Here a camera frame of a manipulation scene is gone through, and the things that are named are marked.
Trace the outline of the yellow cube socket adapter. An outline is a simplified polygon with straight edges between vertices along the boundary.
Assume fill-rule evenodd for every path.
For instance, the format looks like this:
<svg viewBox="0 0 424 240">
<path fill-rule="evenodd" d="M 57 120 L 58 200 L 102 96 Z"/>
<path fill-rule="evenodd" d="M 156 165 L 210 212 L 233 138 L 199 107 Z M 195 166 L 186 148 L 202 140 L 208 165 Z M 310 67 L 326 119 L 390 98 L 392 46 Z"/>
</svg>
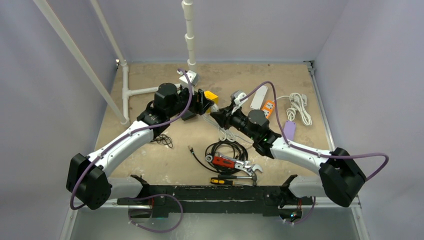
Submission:
<svg viewBox="0 0 424 240">
<path fill-rule="evenodd" d="M 206 90 L 204 92 L 204 97 L 205 97 L 206 104 L 208 106 L 211 106 L 213 104 L 217 105 L 219 103 L 219 97 L 215 93 L 209 90 Z"/>
</svg>

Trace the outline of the white power strip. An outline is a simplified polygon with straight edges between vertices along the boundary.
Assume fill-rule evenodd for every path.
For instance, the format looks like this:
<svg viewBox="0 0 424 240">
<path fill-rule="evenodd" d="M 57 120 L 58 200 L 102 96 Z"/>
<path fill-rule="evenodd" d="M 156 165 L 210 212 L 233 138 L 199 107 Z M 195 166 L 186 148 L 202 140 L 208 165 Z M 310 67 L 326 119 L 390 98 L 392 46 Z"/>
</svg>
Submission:
<svg viewBox="0 0 424 240">
<path fill-rule="evenodd" d="M 253 96 L 252 102 L 250 104 L 250 108 L 252 110 L 261 110 L 263 106 L 264 99 L 266 97 L 268 91 L 268 87 L 265 85 L 262 85 L 259 87 Z"/>
</svg>

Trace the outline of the orange power strip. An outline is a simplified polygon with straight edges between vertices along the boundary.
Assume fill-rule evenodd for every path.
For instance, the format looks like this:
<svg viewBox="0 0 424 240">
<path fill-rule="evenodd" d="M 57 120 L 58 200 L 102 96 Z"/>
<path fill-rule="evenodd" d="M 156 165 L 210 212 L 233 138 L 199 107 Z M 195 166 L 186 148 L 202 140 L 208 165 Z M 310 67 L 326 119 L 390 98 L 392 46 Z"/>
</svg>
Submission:
<svg viewBox="0 0 424 240">
<path fill-rule="evenodd" d="M 264 112 L 264 115 L 267 119 L 269 119 L 269 117 L 273 113 L 274 109 L 275 109 L 275 101 L 274 100 L 267 100 L 261 108 L 261 110 Z"/>
</svg>

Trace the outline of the purple power strip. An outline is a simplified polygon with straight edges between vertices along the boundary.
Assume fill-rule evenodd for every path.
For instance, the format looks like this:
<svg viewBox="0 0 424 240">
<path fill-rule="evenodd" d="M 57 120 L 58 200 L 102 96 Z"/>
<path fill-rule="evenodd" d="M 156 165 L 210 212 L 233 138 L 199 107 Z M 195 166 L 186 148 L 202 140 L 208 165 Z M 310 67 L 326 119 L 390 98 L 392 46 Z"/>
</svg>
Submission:
<svg viewBox="0 0 424 240">
<path fill-rule="evenodd" d="M 285 122 L 284 127 L 283 127 L 283 133 L 288 140 L 290 140 L 290 141 L 294 140 L 296 127 L 297 127 L 297 125 L 293 121 L 287 120 Z"/>
</svg>

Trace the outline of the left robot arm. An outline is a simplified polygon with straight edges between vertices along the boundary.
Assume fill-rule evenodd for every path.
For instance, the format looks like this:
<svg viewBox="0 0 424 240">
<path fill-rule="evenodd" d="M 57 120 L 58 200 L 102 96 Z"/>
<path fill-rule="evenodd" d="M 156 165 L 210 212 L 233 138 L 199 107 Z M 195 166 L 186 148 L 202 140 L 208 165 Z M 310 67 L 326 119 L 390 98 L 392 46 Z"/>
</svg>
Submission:
<svg viewBox="0 0 424 240">
<path fill-rule="evenodd" d="M 154 99 L 128 129 L 100 149 L 88 155 L 78 153 L 71 158 L 66 181 L 66 189 L 71 192 L 71 209 L 78 209 L 75 199 L 91 210 L 113 199 L 130 198 L 138 205 L 146 203 L 149 191 L 143 187 L 140 177 L 110 178 L 112 172 L 185 112 L 203 115 L 213 105 L 201 89 L 161 84 Z"/>
</svg>

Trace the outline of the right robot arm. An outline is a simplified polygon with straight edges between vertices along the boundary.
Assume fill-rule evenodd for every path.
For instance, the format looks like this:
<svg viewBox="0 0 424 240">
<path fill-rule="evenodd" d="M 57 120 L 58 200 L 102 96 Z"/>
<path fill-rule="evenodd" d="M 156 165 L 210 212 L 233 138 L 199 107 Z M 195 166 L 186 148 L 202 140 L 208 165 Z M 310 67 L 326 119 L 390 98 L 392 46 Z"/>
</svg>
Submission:
<svg viewBox="0 0 424 240">
<path fill-rule="evenodd" d="M 210 116 L 221 128 L 237 129 L 253 141 L 261 156 L 284 160 L 316 174 L 315 177 L 291 176 L 280 196 L 288 204 L 303 197 L 327 197 L 341 207 L 349 207 L 366 182 L 363 171 L 343 148 L 323 150 L 296 143 L 272 131 L 261 110 L 245 115 L 232 106 L 212 109 Z"/>
</svg>

